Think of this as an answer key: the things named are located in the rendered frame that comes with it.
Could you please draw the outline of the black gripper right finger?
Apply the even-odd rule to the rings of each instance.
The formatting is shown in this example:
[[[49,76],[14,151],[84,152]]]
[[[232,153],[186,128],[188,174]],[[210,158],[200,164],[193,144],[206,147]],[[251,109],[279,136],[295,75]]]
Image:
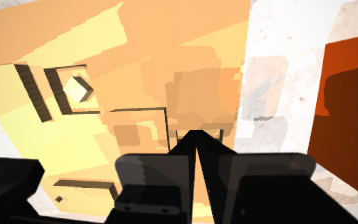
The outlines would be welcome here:
[[[204,130],[196,130],[197,152],[214,224],[230,224],[239,180],[248,175],[312,177],[315,158],[302,152],[253,153],[229,149]]]

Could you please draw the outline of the pale yellow block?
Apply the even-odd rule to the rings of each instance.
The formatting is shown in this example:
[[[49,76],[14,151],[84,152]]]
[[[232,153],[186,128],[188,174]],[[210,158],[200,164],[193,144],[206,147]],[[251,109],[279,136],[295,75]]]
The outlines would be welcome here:
[[[71,76],[63,91],[72,97],[76,102],[86,101],[93,93],[94,88],[88,85],[81,76]]]
[[[215,134],[218,132],[218,130],[204,130],[206,133],[208,133],[209,135]]]

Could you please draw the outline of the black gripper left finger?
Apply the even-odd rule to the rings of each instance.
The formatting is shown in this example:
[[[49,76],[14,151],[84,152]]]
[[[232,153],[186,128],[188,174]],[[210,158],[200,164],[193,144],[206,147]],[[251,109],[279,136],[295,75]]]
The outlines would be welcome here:
[[[182,212],[193,224],[196,130],[189,130],[168,153],[129,153],[120,155],[114,168],[121,188],[129,185],[178,186]]]

